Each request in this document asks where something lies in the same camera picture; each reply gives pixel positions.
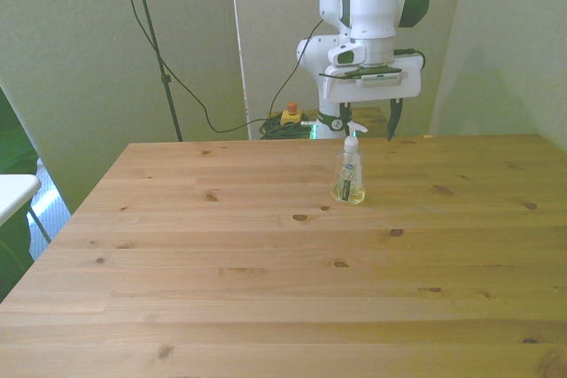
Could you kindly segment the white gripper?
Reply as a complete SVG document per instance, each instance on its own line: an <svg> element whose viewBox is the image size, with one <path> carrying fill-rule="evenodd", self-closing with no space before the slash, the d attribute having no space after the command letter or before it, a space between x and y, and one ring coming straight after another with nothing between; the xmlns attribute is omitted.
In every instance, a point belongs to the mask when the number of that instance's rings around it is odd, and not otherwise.
<svg viewBox="0 0 567 378"><path fill-rule="evenodd" d="M391 99L386 137L391 141L399 124L403 100L421 91L422 56L398 56L388 68L361 66L328 66L322 76L322 96L325 102L367 102ZM343 130L350 135L351 105L339 105Z"/></svg>

